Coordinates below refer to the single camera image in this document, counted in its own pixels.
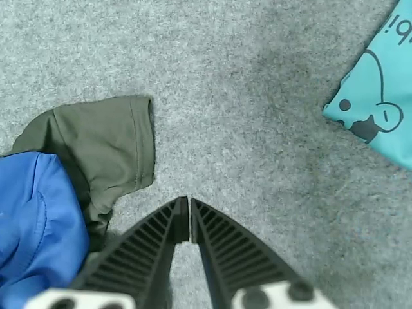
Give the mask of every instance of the printed cartoon graphic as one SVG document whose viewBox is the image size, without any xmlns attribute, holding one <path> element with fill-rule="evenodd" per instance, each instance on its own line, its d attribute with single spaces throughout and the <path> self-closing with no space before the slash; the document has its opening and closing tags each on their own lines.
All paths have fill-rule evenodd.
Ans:
<svg viewBox="0 0 412 309">
<path fill-rule="evenodd" d="M 380 75 L 380 102 L 377 102 L 374 107 L 368 111 L 370 115 L 367 115 L 366 118 L 362 120 L 355 121 L 349 130 L 357 137 L 365 140 L 368 144 L 379 132 L 389 133 L 396 130 L 404 119 L 404 113 L 397 104 L 385 101 L 384 74 L 378 57 L 371 50 L 366 50 L 362 57 L 372 57 L 377 65 Z M 339 109 L 343 113 L 351 111 L 352 108 L 352 103 L 348 98 L 344 98 L 339 102 Z M 345 125 L 343 120 L 338 120 L 338 122 Z"/>
</svg>

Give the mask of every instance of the blue cloth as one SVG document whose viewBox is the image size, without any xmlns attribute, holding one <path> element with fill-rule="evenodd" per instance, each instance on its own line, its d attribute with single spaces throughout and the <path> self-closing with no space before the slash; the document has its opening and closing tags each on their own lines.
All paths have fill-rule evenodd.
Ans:
<svg viewBox="0 0 412 309">
<path fill-rule="evenodd" d="M 0 308 L 67 287 L 88 251 L 75 191 L 54 154 L 0 159 Z"/>
<path fill-rule="evenodd" d="M 412 169 L 412 0 L 400 0 L 324 114 Z"/>
</svg>

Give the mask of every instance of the fabric fold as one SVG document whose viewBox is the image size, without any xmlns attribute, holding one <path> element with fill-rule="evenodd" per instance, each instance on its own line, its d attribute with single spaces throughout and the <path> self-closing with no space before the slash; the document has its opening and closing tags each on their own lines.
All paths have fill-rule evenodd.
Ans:
<svg viewBox="0 0 412 309">
<path fill-rule="evenodd" d="M 8 155 L 56 154 L 86 221 L 90 251 L 102 248 L 115 201 L 151 185 L 155 166 L 147 97 L 59 106 L 32 120 Z"/>
<path fill-rule="evenodd" d="M 7 156 L 0 171 L 0 308 L 18 309 L 49 287 L 67 287 L 83 264 L 89 238 L 55 154 Z"/>
</svg>

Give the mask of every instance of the black screw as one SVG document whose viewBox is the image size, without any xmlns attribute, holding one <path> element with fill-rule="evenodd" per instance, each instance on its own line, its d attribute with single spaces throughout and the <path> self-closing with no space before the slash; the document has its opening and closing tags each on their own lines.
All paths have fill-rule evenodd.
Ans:
<svg viewBox="0 0 412 309">
<path fill-rule="evenodd" d="M 121 304 L 110 303 L 103 306 L 102 309 L 123 309 L 123 306 Z"/>
<path fill-rule="evenodd" d="M 290 286 L 289 296 L 294 301 L 310 301 L 314 298 L 314 288 L 304 281 L 297 281 Z"/>
<path fill-rule="evenodd" d="M 242 303 L 245 309 L 267 309 L 270 306 L 269 298 L 258 286 L 246 289 Z"/>
<path fill-rule="evenodd" d="M 74 307 L 74 300 L 70 298 L 64 298 L 54 303 L 53 306 L 51 306 L 51 309 L 73 309 Z"/>
</svg>

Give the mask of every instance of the carpet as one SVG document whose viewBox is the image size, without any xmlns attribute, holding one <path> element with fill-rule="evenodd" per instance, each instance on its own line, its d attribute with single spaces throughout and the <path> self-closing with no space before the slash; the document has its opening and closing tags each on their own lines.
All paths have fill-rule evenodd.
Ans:
<svg viewBox="0 0 412 309">
<path fill-rule="evenodd" d="M 61 104 L 153 97 L 156 179 L 121 234 L 181 195 L 233 217 L 339 308 L 412 303 L 411 176 L 322 116 L 393 0 L 3 0 L 0 151 Z M 211 308 L 180 245 L 174 308 Z"/>
</svg>

